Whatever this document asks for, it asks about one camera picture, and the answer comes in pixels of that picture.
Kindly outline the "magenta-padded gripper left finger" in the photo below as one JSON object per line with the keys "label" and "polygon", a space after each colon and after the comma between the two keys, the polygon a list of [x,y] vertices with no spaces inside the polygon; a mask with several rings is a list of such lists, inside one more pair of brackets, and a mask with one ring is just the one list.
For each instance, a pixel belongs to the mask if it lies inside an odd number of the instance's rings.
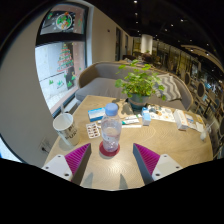
{"label": "magenta-padded gripper left finger", "polygon": [[82,181],[90,155],[91,144],[88,143],[67,155],[56,155],[42,169],[79,185]]}

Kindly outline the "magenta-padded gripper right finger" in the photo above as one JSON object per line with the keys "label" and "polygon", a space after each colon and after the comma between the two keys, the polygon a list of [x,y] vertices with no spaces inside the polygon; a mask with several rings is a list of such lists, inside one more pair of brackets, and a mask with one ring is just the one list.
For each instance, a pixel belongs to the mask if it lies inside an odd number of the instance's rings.
{"label": "magenta-padded gripper right finger", "polygon": [[133,154],[145,185],[182,169],[168,154],[159,155],[137,143],[133,144]]}

